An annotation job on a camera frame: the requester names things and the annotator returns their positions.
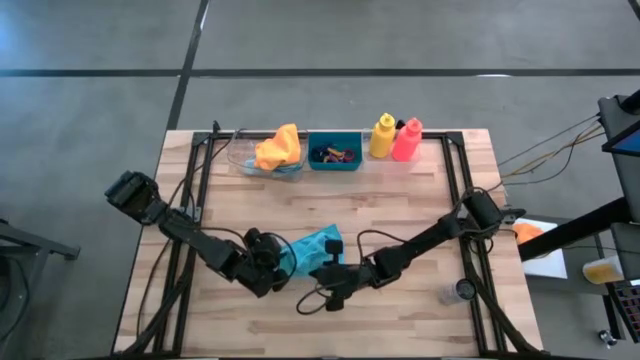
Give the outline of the grey cart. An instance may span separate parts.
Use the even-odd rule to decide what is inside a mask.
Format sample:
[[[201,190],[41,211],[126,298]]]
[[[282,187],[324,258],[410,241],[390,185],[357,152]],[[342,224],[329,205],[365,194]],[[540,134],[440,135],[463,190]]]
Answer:
[[[0,218],[0,240],[20,246],[31,246],[46,250],[48,253],[62,255],[66,260],[76,260],[80,253],[79,247],[72,247],[60,242],[17,229],[6,220]]]

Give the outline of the black aluminium table frame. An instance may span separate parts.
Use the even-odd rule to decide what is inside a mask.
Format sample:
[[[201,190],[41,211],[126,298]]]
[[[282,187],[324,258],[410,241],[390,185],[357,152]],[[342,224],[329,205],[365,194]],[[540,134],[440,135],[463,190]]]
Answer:
[[[166,134],[156,170],[163,197],[177,190],[189,168],[202,222],[232,240],[249,228],[272,231],[289,241],[336,224],[345,257],[395,245],[431,226],[467,186],[490,186],[497,177],[489,135],[484,130],[428,131],[417,166],[405,173],[314,171],[297,182],[245,176],[228,162],[235,132],[221,131],[206,141],[200,131]],[[199,167],[207,152],[215,159]],[[193,259],[194,276],[184,298],[171,309],[151,356],[204,358],[414,358],[466,357],[481,346],[495,348],[496,333],[481,302],[445,306],[441,286],[462,277],[465,260],[490,273],[501,308],[534,346],[541,336],[516,241],[499,232],[486,259],[462,252],[451,240],[412,262],[402,277],[381,289],[355,293],[338,312],[321,309],[308,277],[293,279],[282,291],[257,298]]]

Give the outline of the black monitor stand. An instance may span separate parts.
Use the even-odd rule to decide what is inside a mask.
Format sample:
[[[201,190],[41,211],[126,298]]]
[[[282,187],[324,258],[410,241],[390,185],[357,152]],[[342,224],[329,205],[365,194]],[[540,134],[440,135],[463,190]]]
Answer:
[[[625,99],[626,96],[615,95],[598,100],[600,122],[607,140],[640,121],[640,109],[628,113],[620,107]],[[612,157],[633,221],[640,223],[640,156],[613,153]]]

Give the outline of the drink can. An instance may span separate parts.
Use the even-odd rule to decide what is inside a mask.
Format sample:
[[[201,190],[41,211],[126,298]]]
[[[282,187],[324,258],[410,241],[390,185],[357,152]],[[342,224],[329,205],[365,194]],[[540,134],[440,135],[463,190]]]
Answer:
[[[467,278],[462,278],[442,287],[438,292],[438,299],[443,305],[453,305],[470,301],[476,297],[476,294],[475,284]]]

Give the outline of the black beam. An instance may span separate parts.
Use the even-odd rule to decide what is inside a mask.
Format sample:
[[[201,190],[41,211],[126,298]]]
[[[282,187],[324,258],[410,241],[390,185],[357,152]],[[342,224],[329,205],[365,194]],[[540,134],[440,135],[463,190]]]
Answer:
[[[632,220],[628,202],[621,197],[524,242],[518,246],[519,255],[522,261],[528,261],[598,234],[614,223],[630,223]]]

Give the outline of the orange cloth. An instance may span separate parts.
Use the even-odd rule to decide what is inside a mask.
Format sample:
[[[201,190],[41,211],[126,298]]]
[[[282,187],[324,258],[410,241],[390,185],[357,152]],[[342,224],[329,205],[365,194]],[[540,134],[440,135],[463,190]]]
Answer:
[[[512,226],[517,243],[522,245],[544,233],[544,230],[529,223],[515,223]]]

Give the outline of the clear plastic bin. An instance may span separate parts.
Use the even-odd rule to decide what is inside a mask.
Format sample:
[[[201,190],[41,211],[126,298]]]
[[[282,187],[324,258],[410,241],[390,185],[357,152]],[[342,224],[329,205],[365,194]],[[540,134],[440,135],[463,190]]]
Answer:
[[[249,158],[253,157],[255,160],[255,146],[275,135],[275,130],[247,130],[239,129],[231,137],[231,143],[227,147],[227,159],[228,162],[235,168],[235,170],[243,175],[242,164]],[[303,163],[304,169],[307,163],[308,152],[308,137],[309,132],[304,130],[298,131],[298,136],[301,145],[301,157],[298,163]]]
[[[417,147],[407,162],[396,161],[389,153],[384,158],[376,158],[370,154],[370,140],[372,131],[364,129],[362,135],[362,163],[359,170],[365,173],[410,173],[420,162],[421,150]]]

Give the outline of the orange towel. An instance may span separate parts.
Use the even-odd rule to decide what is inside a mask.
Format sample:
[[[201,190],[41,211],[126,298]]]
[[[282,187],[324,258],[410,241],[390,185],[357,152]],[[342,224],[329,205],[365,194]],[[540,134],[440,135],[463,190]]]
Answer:
[[[275,135],[255,146],[254,166],[273,171],[279,166],[294,165],[300,161],[301,145],[295,124],[280,126]]]

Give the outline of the pale blue towel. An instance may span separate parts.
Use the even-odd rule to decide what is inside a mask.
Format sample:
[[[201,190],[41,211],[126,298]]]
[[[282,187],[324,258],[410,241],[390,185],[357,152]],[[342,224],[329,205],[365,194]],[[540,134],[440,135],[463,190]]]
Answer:
[[[296,182],[303,175],[303,163],[294,163],[292,165],[278,166],[274,170],[267,171],[254,165],[254,158],[247,159],[242,164],[242,172],[247,176],[269,178],[275,180]]]

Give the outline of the yellow-filled plastic container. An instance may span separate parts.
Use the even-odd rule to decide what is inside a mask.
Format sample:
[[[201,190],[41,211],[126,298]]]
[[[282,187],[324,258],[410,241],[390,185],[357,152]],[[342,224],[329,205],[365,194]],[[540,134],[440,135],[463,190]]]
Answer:
[[[606,284],[625,279],[618,255],[586,263],[582,267],[583,276],[592,284]]]

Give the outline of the cyan microfiber towel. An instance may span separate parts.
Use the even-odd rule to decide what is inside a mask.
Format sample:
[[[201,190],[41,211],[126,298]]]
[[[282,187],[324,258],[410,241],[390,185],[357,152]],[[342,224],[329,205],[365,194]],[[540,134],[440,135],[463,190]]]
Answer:
[[[294,255],[296,257],[296,269],[294,277],[305,277],[314,269],[319,268],[326,261],[332,259],[332,255],[325,250],[327,240],[338,240],[343,243],[341,233],[336,224],[325,227],[311,235],[294,241],[291,246],[285,245],[281,251],[283,255]]]

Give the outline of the white board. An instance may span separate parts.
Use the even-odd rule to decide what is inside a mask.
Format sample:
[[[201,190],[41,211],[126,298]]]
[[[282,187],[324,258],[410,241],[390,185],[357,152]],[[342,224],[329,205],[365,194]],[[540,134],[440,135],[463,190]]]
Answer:
[[[555,229],[558,226],[557,223],[526,218],[517,219],[515,223],[529,223],[532,225],[536,225],[544,230],[544,232]],[[524,261],[522,265],[524,273],[526,275],[542,276],[563,280],[566,280],[568,278],[564,261],[564,254],[561,249],[554,250],[542,257]]]

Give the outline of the neon red-orange squeeze bottle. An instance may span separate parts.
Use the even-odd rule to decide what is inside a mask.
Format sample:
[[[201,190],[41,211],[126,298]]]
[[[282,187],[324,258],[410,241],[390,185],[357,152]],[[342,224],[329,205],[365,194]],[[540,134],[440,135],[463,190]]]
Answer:
[[[422,122],[416,118],[410,118],[399,130],[392,149],[392,158],[398,162],[411,160],[416,148],[422,140]]]

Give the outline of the yellow squeeze bottle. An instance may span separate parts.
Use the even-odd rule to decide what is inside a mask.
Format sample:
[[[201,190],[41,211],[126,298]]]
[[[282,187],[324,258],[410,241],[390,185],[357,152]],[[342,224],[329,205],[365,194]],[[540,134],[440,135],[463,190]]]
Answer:
[[[372,129],[369,154],[375,158],[386,157],[393,144],[395,131],[395,118],[389,113],[383,113]]]

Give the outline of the teal plastic bin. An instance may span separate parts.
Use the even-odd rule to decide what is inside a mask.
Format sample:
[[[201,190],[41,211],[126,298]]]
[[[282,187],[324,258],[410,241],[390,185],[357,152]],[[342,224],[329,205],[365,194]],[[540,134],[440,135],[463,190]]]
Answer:
[[[311,132],[308,137],[308,163],[315,171],[355,171],[362,163],[362,135],[360,132]],[[332,147],[341,152],[350,149],[355,153],[352,162],[312,162],[309,155],[314,147]]]

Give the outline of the blue-screen tablet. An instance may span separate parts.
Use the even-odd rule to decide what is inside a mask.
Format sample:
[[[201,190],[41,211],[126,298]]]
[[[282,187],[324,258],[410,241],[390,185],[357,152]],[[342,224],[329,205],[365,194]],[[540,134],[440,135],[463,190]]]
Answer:
[[[640,157],[640,128],[625,130],[602,145],[604,152]]]

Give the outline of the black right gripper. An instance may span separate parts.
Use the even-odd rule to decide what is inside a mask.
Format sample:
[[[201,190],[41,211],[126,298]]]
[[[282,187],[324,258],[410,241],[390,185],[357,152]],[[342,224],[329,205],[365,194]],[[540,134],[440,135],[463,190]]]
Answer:
[[[315,279],[322,279],[322,284],[317,282],[314,291],[328,290],[325,309],[327,312],[337,312],[344,308],[344,302],[356,291],[371,287],[379,287],[380,277],[374,263],[374,254],[368,254],[361,258],[359,264],[342,264],[339,256],[343,253],[344,245],[339,240],[327,240],[325,251],[332,259],[325,261],[322,267],[308,273]]]

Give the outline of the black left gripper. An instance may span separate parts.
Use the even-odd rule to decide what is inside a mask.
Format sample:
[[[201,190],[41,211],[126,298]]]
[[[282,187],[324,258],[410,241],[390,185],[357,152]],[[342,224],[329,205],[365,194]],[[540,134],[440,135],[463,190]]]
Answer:
[[[283,255],[274,236],[251,228],[243,237],[246,254],[236,268],[235,279],[257,298],[270,291],[281,291],[290,280],[285,272],[294,272],[296,257]]]

